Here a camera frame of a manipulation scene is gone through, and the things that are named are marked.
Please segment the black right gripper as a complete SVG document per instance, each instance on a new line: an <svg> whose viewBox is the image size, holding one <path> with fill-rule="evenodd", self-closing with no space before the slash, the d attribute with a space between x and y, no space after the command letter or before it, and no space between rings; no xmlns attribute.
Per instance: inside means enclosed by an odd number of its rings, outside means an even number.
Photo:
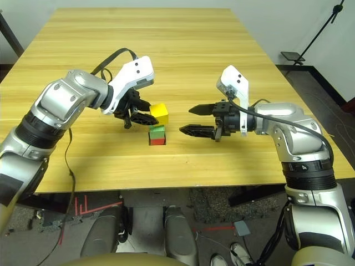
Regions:
<svg viewBox="0 0 355 266"><path fill-rule="evenodd" d="M216 128L213 126L189 124L179 128L180 132L193 137L204 137L220 142L223 136L231 136L240 131L240 112L226 101L215 104L199 104L189 110L190 113L215 118Z"/></svg>

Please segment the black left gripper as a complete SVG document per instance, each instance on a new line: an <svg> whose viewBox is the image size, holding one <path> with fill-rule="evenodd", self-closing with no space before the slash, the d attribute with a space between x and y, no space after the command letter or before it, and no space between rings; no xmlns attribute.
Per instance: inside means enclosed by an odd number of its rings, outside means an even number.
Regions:
<svg viewBox="0 0 355 266"><path fill-rule="evenodd" d="M149 111L151 104L145 100L139 100L139 93L134 89L129 89L120 99L113 114L115 118L122 119L124 128L131 128L134 122L140 125L157 125L159 121L149 114L140 111Z"/></svg>

